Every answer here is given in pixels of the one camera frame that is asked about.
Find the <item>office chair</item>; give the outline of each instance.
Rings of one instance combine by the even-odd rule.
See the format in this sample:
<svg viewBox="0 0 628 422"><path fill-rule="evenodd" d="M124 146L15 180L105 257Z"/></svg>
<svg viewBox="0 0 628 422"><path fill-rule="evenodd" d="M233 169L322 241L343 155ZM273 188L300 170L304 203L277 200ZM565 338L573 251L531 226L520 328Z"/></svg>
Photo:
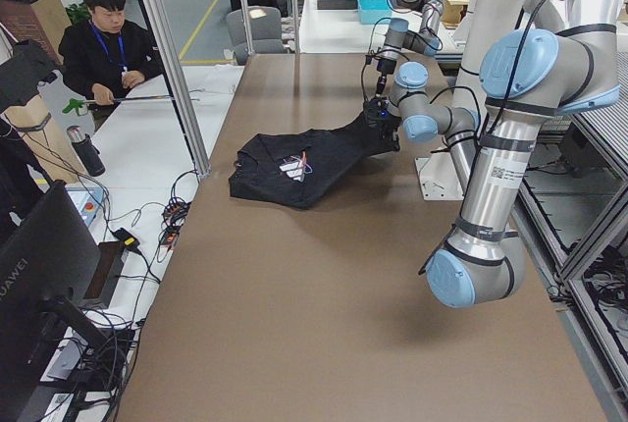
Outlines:
<svg viewBox="0 0 628 422"><path fill-rule="evenodd" d="M282 42L282 15L275 7L248 7L253 49L260 54L280 54L286 52ZM246 64L248 47L244 32L242 10L230 12L226 17L229 38L234 46L235 61L239 66Z"/></svg>

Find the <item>wooden tabletop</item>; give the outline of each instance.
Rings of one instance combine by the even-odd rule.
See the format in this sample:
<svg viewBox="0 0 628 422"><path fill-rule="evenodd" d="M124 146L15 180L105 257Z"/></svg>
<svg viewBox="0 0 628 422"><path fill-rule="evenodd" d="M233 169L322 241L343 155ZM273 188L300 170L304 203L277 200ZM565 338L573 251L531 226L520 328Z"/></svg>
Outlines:
<svg viewBox="0 0 628 422"><path fill-rule="evenodd" d="M429 93L445 86L433 60ZM605 420L532 267L503 301L449 309L417 276L460 203L413 157L369 158L308 211L230 198L254 135L361 109L358 55L257 55L244 72L143 331L121 421ZM377 73L365 71L372 93Z"/></svg>

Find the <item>trash bin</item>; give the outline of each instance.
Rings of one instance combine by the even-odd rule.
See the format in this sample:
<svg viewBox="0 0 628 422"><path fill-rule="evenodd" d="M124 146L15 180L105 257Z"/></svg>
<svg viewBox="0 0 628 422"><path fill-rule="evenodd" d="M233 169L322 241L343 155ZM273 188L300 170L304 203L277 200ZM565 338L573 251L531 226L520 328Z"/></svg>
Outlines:
<svg viewBox="0 0 628 422"><path fill-rule="evenodd" d="M63 31L70 25L61 0L0 0L0 22L18 40L34 39L58 64Z"/></svg>

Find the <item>blue box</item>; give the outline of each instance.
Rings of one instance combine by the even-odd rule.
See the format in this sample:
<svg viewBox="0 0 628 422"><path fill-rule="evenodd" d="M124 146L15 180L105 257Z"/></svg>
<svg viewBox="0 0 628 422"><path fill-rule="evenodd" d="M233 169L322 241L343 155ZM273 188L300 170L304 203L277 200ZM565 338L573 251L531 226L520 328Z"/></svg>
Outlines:
<svg viewBox="0 0 628 422"><path fill-rule="evenodd" d="M393 9L389 0L357 0L357 14L363 25L374 25L381 18L390 17Z"/></svg>

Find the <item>black monitor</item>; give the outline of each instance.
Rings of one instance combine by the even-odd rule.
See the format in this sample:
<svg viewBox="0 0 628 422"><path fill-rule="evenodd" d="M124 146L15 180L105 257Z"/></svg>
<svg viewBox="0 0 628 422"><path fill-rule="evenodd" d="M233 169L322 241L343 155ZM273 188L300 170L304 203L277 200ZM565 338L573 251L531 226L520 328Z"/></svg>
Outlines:
<svg viewBox="0 0 628 422"><path fill-rule="evenodd" d="M0 421L19 420L73 327L107 340L79 311L100 251L63 183L54 183L0 248Z"/></svg>

